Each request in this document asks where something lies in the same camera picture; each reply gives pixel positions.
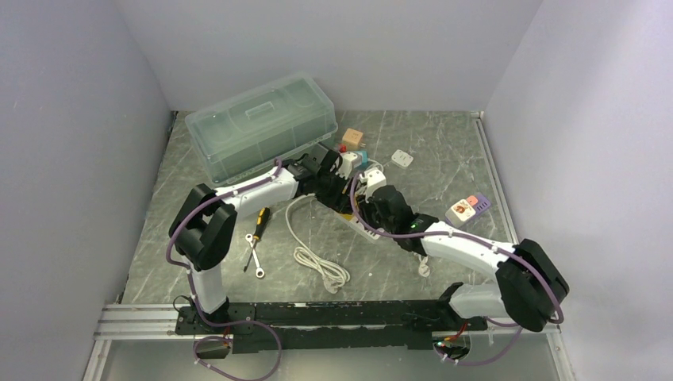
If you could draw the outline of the white power strip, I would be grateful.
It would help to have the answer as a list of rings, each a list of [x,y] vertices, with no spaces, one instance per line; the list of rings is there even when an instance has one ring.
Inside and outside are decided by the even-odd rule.
[[[350,227],[356,233],[358,233],[362,237],[365,237],[369,241],[376,242],[380,238],[380,235],[378,235],[377,233],[373,233],[372,231],[366,229],[355,217],[352,220],[346,220],[346,219],[342,218],[339,214],[337,216],[348,227]]]

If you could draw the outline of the beige cube plug adapter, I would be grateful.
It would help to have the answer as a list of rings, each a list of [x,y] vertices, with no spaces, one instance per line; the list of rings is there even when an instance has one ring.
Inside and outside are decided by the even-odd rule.
[[[348,151],[358,151],[363,143],[363,133],[355,129],[346,129],[341,143]]]

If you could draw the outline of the teal power strip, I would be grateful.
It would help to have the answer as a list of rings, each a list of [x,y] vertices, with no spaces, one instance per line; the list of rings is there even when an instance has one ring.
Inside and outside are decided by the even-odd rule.
[[[356,154],[358,156],[358,159],[356,162],[358,163],[358,166],[356,167],[359,170],[365,170],[368,165],[369,165],[369,159],[368,159],[368,154],[366,151],[352,151],[353,154]]]

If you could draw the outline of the white plug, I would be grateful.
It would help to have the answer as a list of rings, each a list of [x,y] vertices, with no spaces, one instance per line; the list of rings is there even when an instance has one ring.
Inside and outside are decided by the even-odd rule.
[[[401,168],[408,168],[413,160],[414,158],[408,152],[402,151],[401,149],[397,149],[391,155],[391,161]]]

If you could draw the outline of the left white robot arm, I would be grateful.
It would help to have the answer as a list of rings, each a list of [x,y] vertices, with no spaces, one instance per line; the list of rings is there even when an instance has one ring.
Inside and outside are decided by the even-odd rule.
[[[229,298],[221,262],[229,252],[237,221],[264,207],[302,195],[337,212],[348,209],[345,188],[358,163],[316,144],[297,160],[275,160],[274,167],[229,187],[193,187],[169,229],[166,258],[187,271],[190,294],[200,310],[224,321]]]

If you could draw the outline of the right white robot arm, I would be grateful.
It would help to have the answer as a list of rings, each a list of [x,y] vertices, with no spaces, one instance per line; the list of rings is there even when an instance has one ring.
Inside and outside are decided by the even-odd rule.
[[[365,229],[389,237],[407,252],[451,260],[488,278],[481,285],[453,283],[443,292],[438,303],[450,318],[509,318],[532,332],[564,322],[561,303],[570,287],[537,242],[493,241],[415,213],[391,185],[362,195],[351,187],[349,201]]]

